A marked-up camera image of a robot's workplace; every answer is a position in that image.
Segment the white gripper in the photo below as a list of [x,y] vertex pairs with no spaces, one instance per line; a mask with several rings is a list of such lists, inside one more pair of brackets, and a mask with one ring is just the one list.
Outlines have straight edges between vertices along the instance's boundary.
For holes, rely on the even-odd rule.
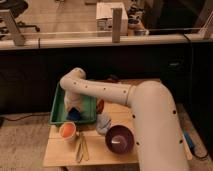
[[80,95],[75,95],[68,91],[65,92],[64,96],[64,107],[67,112],[69,112],[72,108],[81,111],[82,109],[82,98]]

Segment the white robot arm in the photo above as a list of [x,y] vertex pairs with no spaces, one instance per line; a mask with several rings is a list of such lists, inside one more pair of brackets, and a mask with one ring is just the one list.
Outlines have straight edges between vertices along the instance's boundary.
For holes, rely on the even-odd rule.
[[130,107],[140,171],[190,171],[178,112],[166,86],[152,80],[136,86],[105,83],[85,76],[83,69],[74,68],[60,79],[66,105],[87,95]]

